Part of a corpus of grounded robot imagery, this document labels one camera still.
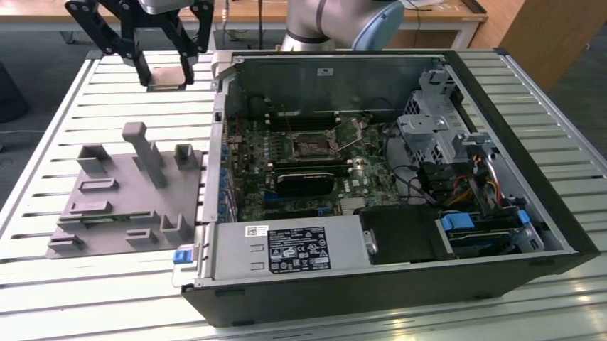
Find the table leg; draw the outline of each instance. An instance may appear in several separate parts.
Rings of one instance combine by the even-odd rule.
[[[457,32],[457,35],[455,36],[453,45],[451,45],[451,48],[463,49],[469,46],[479,24],[480,23],[477,21],[461,23],[461,28]]]
[[[73,31],[61,31],[58,33],[66,44],[76,43],[76,39],[73,39]]]

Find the slotted metal surface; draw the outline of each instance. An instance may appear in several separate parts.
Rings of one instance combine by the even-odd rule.
[[[565,204],[607,250],[604,163],[524,75],[491,51],[460,53]],[[208,148],[209,60],[185,92],[145,93],[116,57],[88,60],[0,214],[0,339],[549,340],[607,337],[607,256],[503,298],[214,329],[170,283],[172,252],[46,260],[48,236],[80,170],[81,144],[132,153],[125,122],[144,121],[161,151]],[[174,64],[150,53],[149,64]],[[472,115],[479,130],[480,120]]]

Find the wooden furniture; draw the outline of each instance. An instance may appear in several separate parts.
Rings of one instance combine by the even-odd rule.
[[[471,48],[505,48],[547,91],[607,20],[605,0],[477,0],[489,19]]]
[[[264,2],[264,29],[285,28],[286,2],[273,0]],[[221,4],[216,1],[213,29],[221,29]],[[463,5],[461,0],[447,0],[441,5],[428,6],[431,11],[419,12],[420,32],[417,33],[417,48],[465,48],[476,32],[480,22],[487,15],[475,14]],[[101,9],[106,21],[116,25],[117,20]],[[189,11],[181,11],[185,28],[193,28],[194,19]],[[405,21],[401,30],[391,42],[391,48],[409,48],[417,30],[417,13],[405,11]],[[257,1],[230,1],[229,20],[226,29],[244,30],[257,28]],[[80,31],[64,9],[64,0],[0,0],[0,31]]]

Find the barcode sticker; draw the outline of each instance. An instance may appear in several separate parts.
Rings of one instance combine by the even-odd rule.
[[[264,237],[266,236],[266,225],[254,225],[244,227],[244,235],[246,237]]]

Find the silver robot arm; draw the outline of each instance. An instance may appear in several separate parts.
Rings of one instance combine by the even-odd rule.
[[[288,0],[282,51],[381,50],[400,27],[397,0]]]
[[[160,14],[192,5],[192,0],[138,0],[148,14]]]

